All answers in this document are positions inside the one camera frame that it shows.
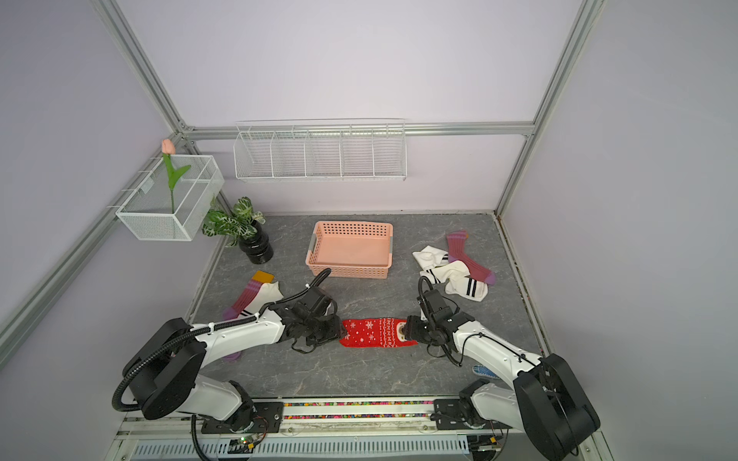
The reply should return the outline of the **white sock black stripes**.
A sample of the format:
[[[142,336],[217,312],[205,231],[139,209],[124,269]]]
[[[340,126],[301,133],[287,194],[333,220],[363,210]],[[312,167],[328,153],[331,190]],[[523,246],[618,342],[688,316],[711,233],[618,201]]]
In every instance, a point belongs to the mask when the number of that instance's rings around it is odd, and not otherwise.
[[[480,303],[488,294],[487,284],[472,279],[467,266],[460,260],[426,269],[420,275],[432,284],[442,284],[446,294],[458,295],[470,301]]]

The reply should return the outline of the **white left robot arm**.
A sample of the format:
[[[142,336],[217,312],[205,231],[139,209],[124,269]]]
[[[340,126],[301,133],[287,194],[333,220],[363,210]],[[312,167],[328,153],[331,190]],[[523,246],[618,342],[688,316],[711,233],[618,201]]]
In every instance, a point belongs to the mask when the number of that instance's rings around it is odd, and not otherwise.
[[[345,334],[336,302],[318,286],[234,320],[190,325],[172,319],[124,367],[111,406],[123,413],[138,411],[147,420],[183,413],[216,420],[233,432],[250,429],[258,411],[247,391],[233,380],[202,375],[202,368],[227,355],[286,341],[303,342],[302,353],[312,353]]]

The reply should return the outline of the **red christmas sock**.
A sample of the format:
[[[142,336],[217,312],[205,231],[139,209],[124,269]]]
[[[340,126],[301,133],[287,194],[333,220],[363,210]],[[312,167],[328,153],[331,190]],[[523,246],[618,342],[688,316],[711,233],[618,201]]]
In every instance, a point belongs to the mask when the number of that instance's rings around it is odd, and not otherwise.
[[[353,349],[397,349],[416,346],[404,334],[407,321],[398,318],[349,319],[342,322],[346,334],[339,343]]]

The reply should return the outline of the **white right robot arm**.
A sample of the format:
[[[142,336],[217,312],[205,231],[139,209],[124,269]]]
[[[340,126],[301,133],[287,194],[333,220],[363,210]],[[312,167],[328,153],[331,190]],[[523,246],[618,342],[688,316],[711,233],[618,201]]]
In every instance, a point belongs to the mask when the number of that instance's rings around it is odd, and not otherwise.
[[[568,362],[552,353],[527,352],[488,330],[422,276],[417,284],[420,312],[407,319],[403,335],[436,348],[460,367],[467,359],[490,370],[498,386],[480,378],[455,400],[436,407],[438,426],[487,428],[495,423],[518,429],[548,460],[562,460],[601,428],[601,419]]]

